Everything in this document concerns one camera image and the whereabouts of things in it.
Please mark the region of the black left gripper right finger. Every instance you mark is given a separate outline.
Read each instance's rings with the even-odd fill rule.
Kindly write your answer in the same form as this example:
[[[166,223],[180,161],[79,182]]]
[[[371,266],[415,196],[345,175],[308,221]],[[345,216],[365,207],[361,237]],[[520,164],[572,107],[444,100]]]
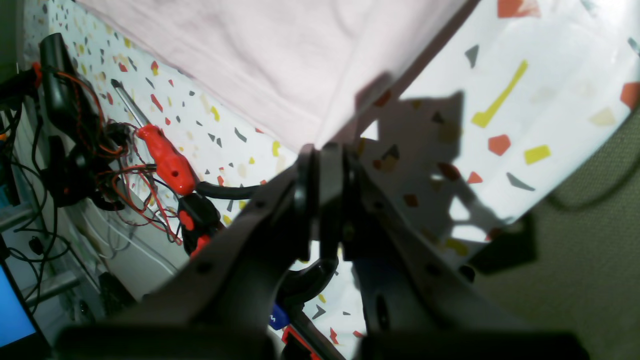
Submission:
[[[413,230],[350,151],[320,151],[320,257],[343,248],[366,335],[357,360],[587,360],[570,332],[537,329],[480,294]]]

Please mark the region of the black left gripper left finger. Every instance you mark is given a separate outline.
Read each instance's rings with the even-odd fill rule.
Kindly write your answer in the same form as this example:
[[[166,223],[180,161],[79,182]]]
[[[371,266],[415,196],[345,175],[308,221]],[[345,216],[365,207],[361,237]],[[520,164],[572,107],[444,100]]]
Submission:
[[[317,150],[259,187],[233,223],[138,305],[63,330],[57,360],[275,360],[268,321],[295,260],[308,255]]]

